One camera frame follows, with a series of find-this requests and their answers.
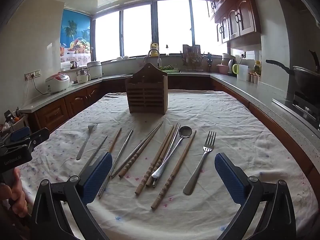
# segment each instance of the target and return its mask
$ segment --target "fork tines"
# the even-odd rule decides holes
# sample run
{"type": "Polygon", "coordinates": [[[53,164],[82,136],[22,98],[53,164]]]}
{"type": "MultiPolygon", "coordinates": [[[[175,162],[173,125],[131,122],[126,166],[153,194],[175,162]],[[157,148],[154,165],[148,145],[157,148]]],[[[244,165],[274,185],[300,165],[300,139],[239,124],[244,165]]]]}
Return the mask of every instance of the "fork tines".
{"type": "Polygon", "coordinates": [[[216,140],[217,132],[209,131],[207,139],[205,140],[204,146],[205,147],[213,147],[214,142],[216,140]]]}

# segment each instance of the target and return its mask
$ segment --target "frying pan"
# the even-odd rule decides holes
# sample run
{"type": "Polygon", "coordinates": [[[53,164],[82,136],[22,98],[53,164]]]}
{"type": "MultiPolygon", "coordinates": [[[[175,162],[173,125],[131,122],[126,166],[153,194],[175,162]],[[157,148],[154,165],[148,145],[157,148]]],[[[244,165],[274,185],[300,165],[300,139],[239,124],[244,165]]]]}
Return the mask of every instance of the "frying pan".
{"type": "Polygon", "coordinates": [[[313,58],[316,63],[316,71],[311,71],[303,67],[294,66],[293,70],[287,68],[282,63],[276,60],[267,59],[266,62],[277,65],[284,69],[289,75],[295,77],[295,80],[301,90],[301,92],[312,101],[320,100],[320,64],[317,54],[314,51],[311,51],[313,58]]]}

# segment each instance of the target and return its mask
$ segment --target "silver fork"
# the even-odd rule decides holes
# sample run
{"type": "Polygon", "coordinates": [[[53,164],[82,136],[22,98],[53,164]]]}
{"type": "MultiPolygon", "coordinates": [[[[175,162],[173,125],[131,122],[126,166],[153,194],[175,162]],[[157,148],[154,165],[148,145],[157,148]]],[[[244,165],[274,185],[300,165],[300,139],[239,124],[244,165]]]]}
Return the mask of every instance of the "silver fork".
{"type": "Polygon", "coordinates": [[[216,140],[216,135],[217,135],[216,132],[209,131],[207,139],[205,140],[205,143],[203,145],[204,153],[202,155],[202,158],[201,158],[196,170],[193,172],[191,178],[189,179],[189,181],[187,182],[187,184],[183,188],[184,194],[186,194],[186,195],[192,194],[192,192],[196,186],[196,183],[198,181],[200,171],[201,171],[202,166],[204,164],[204,160],[207,157],[207,155],[210,152],[212,152],[212,150],[213,150],[214,142],[216,140]]]}

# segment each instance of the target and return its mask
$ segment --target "white rice cooker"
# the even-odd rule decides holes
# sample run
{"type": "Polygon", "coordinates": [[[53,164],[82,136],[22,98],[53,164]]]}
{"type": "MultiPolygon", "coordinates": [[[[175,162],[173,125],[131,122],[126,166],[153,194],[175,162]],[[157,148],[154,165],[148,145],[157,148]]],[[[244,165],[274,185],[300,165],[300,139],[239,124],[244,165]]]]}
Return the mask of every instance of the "white rice cooker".
{"type": "Polygon", "coordinates": [[[87,71],[91,79],[102,78],[102,65],[100,61],[92,61],[87,64],[87,71]]]}
{"type": "Polygon", "coordinates": [[[45,80],[48,93],[56,93],[65,90],[69,87],[70,78],[65,74],[54,74],[45,80]]]}

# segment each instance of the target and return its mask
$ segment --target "silver spoon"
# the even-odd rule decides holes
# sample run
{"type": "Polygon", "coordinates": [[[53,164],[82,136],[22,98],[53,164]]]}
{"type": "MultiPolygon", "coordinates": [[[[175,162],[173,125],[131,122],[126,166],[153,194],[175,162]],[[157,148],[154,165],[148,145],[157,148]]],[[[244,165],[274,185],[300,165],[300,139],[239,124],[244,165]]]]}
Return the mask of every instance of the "silver spoon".
{"type": "Polygon", "coordinates": [[[177,149],[177,147],[179,146],[179,144],[181,143],[181,141],[184,139],[184,138],[188,138],[190,137],[192,134],[192,129],[189,127],[189,126],[182,126],[180,129],[179,129],[179,135],[180,135],[180,140],[177,142],[177,144],[175,145],[175,147],[173,148],[173,150],[170,152],[169,156],[164,160],[164,162],[160,165],[160,167],[154,172],[152,173],[152,177],[154,179],[159,179],[162,172],[164,171],[171,155],[174,153],[174,151],[177,149]]]}
{"type": "Polygon", "coordinates": [[[95,124],[89,124],[89,125],[88,125],[89,134],[88,134],[87,139],[84,141],[83,145],[82,145],[81,148],[80,148],[80,151],[79,151],[79,153],[78,153],[78,155],[77,155],[77,158],[76,158],[77,161],[81,159],[81,156],[82,156],[82,153],[83,153],[83,151],[84,151],[85,145],[87,144],[87,142],[88,142],[88,140],[89,140],[89,137],[90,137],[90,134],[91,134],[93,128],[95,128],[96,125],[98,125],[98,124],[95,123],[95,124]]]}

